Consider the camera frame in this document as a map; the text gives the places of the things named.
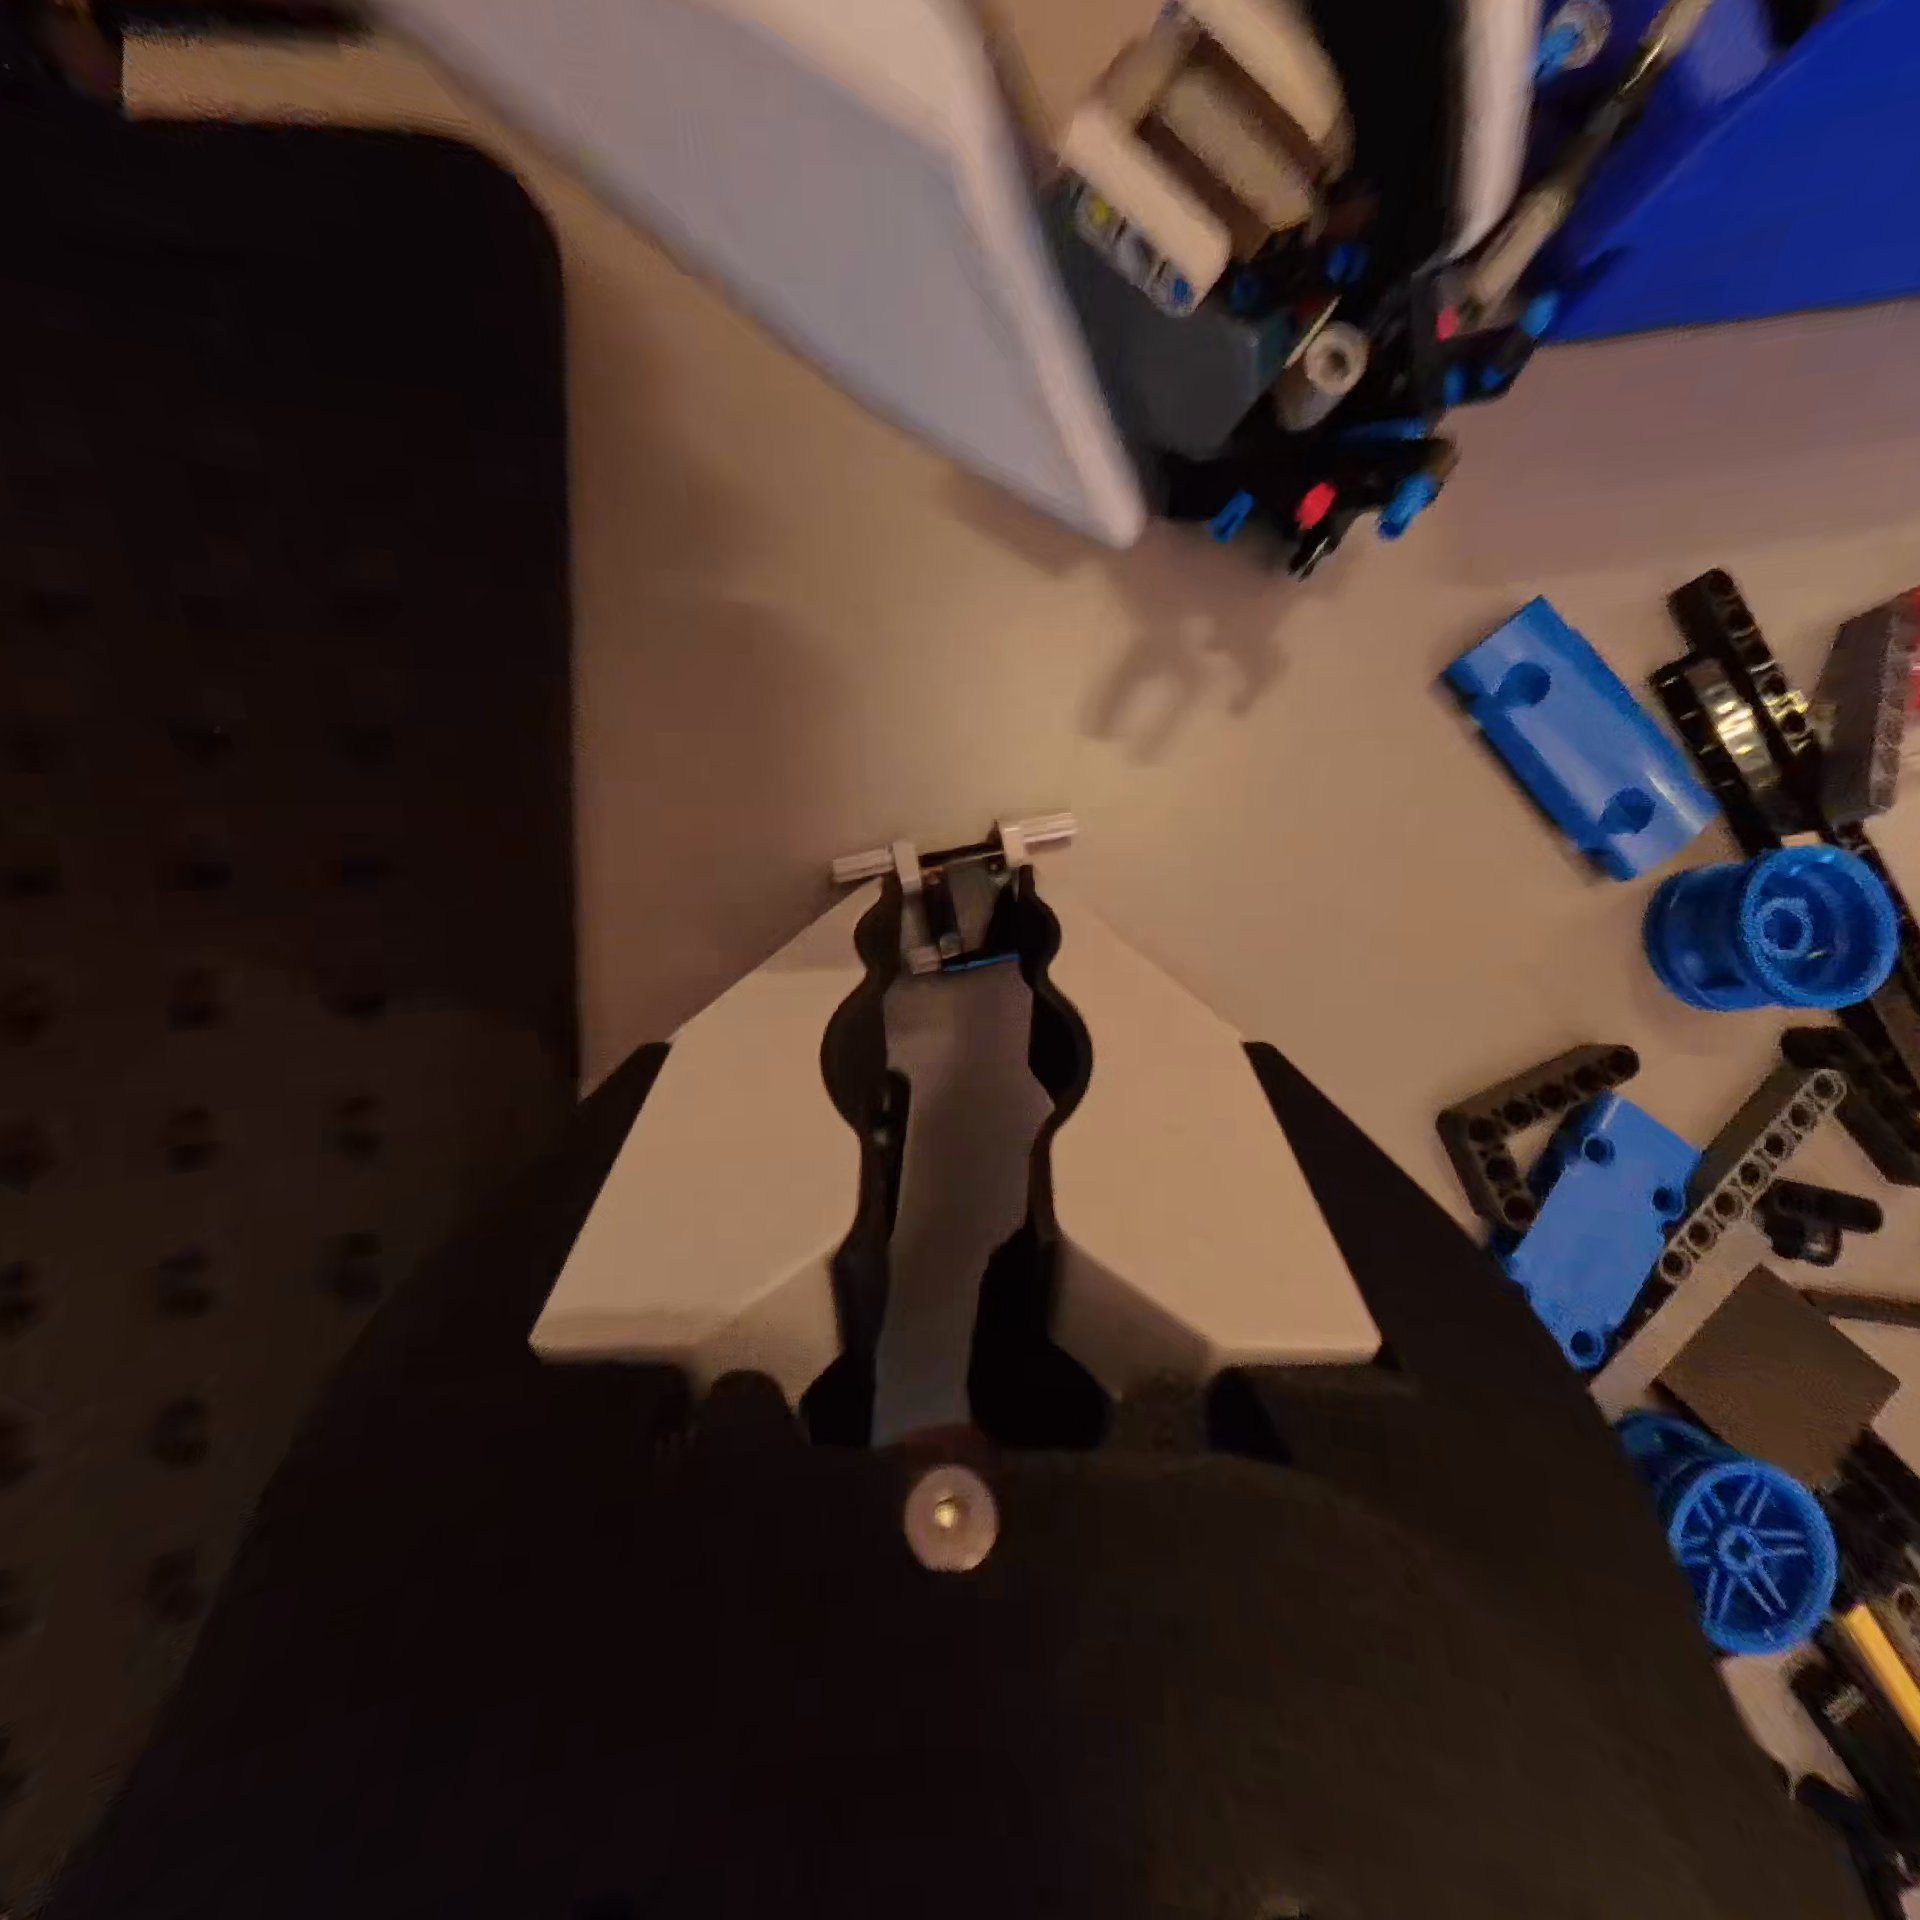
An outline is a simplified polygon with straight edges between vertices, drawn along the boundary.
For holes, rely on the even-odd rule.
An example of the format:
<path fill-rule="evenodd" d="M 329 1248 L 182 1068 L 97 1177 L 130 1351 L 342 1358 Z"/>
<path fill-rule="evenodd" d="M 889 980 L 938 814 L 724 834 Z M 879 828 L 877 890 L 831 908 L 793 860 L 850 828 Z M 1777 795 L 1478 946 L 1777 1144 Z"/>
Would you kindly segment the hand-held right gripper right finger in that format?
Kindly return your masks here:
<path fill-rule="evenodd" d="M 1372 1367 L 1380 1331 L 1238 1030 L 1068 892 L 1016 881 L 994 929 L 1047 1107 L 975 1296 L 975 1425 L 1096 1444 L 1141 1394 Z"/>

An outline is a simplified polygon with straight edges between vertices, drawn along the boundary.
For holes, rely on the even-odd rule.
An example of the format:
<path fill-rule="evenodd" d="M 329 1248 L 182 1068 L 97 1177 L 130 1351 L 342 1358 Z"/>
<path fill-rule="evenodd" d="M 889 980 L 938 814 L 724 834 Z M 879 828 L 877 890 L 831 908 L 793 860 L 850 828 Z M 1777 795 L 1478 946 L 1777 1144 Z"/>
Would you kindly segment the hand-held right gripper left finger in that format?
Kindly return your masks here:
<path fill-rule="evenodd" d="M 889 1302 L 889 902 L 850 896 L 665 1044 L 538 1310 L 544 1362 L 767 1376 L 869 1444 Z"/>

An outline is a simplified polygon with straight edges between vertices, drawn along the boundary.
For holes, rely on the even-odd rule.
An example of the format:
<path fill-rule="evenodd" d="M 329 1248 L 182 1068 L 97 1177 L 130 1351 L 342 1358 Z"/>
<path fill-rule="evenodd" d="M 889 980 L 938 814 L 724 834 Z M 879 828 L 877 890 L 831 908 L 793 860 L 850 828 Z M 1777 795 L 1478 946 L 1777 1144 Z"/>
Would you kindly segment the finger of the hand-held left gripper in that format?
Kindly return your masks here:
<path fill-rule="evenodd" d="M 367 4 L 842 393 L 1109 548 L 1142 488 L 978 4 Z"/>

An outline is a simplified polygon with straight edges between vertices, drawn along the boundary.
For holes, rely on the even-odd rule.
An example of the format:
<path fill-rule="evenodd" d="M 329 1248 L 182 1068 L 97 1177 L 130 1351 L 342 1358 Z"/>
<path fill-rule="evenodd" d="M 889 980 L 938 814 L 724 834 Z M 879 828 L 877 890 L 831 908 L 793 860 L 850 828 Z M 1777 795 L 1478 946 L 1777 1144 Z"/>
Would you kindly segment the partly built toy chassis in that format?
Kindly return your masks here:
<path fill-rule="evenodd" d="M 1389 275 L 1376 199 L 1349 187 L 1327 227 L 1263 240 L 1201 295 L 1078 177 L 1048 219 L 1150 516 L 1292 579 L 1359 521 L 1400 540 L 1455 467 L 1449 418 L 1506 396 L 1566 307 L 1543 283 L 1472 316 L 1458 273 Z"/>

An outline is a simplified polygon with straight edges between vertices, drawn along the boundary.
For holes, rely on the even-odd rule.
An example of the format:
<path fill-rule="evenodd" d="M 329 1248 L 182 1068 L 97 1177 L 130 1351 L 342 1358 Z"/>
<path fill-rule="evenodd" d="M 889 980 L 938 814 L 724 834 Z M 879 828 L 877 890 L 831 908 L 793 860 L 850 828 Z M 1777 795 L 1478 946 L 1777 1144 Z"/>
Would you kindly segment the small black pin assembly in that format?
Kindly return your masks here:
<path fill-rule="evenodd" d="M 994 931 L 999 898 L 1039 856 L 1070 848 L 1077 832 L 1078 820 L 1070 810 L 999 819 L 985 838 L 964 847 L 920 850 L 896 840 L 841 856 L 830 865 L 830 876 L 842 890 L 893 881 L 908 974 L 964 974 L 1016 953 L 1012 935 Z"/>

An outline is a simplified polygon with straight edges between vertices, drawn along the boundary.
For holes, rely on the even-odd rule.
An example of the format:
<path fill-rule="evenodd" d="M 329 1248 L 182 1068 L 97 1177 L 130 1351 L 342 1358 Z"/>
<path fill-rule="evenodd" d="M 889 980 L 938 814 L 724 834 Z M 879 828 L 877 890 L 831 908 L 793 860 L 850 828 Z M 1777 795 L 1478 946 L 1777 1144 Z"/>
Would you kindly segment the grey desk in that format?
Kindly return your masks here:
<path fill-rule="evenodd" d="M 1310 583 L 1103 551 L 788 355 L 392 35 L 138 43 L 143 114 L 447 134 L 566 278 L 583 1082 L 800 931 L 826 860 L 1072 810 L 1062 892 L 1277 1044 L 1449 1214 L 1433 1111 L 1582 1039 L 1702 1139 L 1769 1026 L 1672 1008 L 1440 691 L 1546 595 L 1624 676 L 1725 568 L 1797 674 L 1916 583 L 1916 307 L 1544 353 L 1400 544 Z"/>

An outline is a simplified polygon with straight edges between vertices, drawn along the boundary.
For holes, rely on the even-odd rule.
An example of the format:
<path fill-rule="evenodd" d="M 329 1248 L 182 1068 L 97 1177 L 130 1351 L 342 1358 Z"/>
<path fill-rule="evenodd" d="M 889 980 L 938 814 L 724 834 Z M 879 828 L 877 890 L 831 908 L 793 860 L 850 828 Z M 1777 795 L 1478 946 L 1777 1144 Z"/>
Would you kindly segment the blue flat panel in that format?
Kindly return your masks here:
<path fill-rule="evenodd" d="M 1701 1153 L 1616 1092 L 1577 1110 L 1549 1139 L 1525 1231 L 1493 1252 L 1557 1350 L 1584 1376 L 1616 1332 L 1689 1212 Z"/>

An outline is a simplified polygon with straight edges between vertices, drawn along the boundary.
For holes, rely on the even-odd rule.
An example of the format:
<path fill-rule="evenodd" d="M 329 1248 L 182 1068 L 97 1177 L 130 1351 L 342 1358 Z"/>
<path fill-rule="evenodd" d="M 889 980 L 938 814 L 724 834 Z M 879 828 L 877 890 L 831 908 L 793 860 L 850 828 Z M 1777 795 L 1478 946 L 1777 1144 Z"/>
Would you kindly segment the pile of black beams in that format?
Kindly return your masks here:
<path fill-rule="evenodd" d="M 1869 1607 L 1916 1670 L 1916 1444 L 1898 1452 L 1877 1428 L 1902 1401 L 1916 1408 L 1916 1361 L 1885 1367 L 1856 1337 L 1916 1337 L 1916 1291 L 1809 1284 L 1809 1268 L 1832 1268 L 1885 1219 L 1865 1193 L 1791 1172 L 1837 1129 L 1882 1187 L 1916 1193 L 1916 892 L 1872 834 L 1916 800 L 1916 591 L 1842 622 L 1809 696 L 1722 569 L 1672 591 L 1669 614 L 1684 649 L 1648 676 L 1665 714 L 1653 721 L 1719 808 L 1737 848 L 1720 863 L 1808 847 L 1856 852 L 1889 892 L 1902 956 L 1887 986 L 1846 1010 L 1713 1015 L 1812 1023 L 1783 1030 L 1777 1062 L 1696 1145 L 1687 1214 L 1599 1370 L 1582 1376 L 1612 1428 L 1636 1408 L 1665 1414 L 1786 1472 L 1824 1507 L 1840 1582 L 1805 1646 L 1722 1655 L 1690 1612 L 1720 1662 L 1769 1670 L 1836 1759 L 1840 1780 L 1798 1769 L 1786 1791 L 1837 1840 L 1869 1913 L 1916 1916 L 1916 1743 L 1836 1626 Z M 1720 863 L 1674 870 L 1650 896 L 1671 876 Z M 1437 1113 L 1434 1134 L 1490 1252 L 1498 1232 L 1536 1216 L 1530 1187 L 1551 1134 L 1598 1095 L 1626 1098 L 1639 1072 L 1629 1044 L 1582 1043 Z"/>

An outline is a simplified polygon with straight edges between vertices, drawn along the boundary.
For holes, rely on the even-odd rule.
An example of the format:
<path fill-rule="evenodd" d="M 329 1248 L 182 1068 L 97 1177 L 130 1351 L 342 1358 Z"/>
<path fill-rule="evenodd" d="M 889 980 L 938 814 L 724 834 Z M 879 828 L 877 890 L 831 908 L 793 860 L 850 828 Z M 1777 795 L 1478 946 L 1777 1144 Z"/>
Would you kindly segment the blue curved panel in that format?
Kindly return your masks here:
<path fill-rule="evenodd" d="M 1442 684 L 1538 812 L 1608 881 L 1654 874 L 1719 817 L 1680 745 L 1543 596 L 1455 657 Z"/>

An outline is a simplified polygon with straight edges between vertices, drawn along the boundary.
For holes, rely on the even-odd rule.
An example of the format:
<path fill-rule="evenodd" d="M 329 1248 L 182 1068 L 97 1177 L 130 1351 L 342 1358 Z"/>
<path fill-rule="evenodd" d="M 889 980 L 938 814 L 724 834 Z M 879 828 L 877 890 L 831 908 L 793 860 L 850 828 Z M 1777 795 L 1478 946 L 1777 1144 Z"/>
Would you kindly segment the blue wheel rim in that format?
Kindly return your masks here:
<path fill-rule="evenodd" d="M 1698 1014 L 1837 1014 L 1887 986 L 1902 924 L 1856 852 L 1776 848 L 1664 881 L 1640 946 L 1660 986 Z"/>
<path fill-rule="evenodd" d="M 1665 1414 L 1629 1410 L 1616 1438 L 1654 1503 L 1704 1640 L 1732 1658 L 1805 1646 L 1840 1582 L 1832 1526 L 1809 1489 Z"/>

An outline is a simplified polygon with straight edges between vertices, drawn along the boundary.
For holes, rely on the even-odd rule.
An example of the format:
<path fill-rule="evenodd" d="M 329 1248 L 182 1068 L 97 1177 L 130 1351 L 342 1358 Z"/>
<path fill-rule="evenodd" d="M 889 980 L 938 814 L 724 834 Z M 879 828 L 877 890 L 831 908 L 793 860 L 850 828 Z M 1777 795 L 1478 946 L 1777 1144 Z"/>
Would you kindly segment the black perforated board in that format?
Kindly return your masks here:
<path fill-rule="evenodd" d="M 4 116 L 4 1667 L 175 1640 L 578 1063 L 560 248 L 406 134 Z"/>

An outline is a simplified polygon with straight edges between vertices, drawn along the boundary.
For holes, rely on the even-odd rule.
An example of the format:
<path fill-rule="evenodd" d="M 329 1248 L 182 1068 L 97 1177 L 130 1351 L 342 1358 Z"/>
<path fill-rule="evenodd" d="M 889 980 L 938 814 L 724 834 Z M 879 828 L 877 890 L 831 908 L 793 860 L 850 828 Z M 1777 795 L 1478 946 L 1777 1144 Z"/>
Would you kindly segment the short yellow axle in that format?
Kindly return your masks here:
<path fill-rule="evenodd" d="M 1872 1679 L 1887 1706 L 1909 1728 L 1918 1745 L 1918 1679 L 1905 1662 L 1895 1640 L 1885 1632 L 1869 1607 L 1856 1606 L 1836 1617 L 1837 1632 L 1844 1636 L 1860 1670 Z"/>

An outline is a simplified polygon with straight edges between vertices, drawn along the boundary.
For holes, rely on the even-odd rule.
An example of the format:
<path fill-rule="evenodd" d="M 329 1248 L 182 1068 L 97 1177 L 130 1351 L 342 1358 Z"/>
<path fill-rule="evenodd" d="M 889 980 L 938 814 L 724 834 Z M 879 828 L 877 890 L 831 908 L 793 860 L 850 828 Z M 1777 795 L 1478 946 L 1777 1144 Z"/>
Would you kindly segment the blue storage bin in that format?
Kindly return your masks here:
<path fill-rule="evenodd" d="M 1586 345 L 1918 295 L 1918 4 L 1706 4 L 1528 271 Z"/>

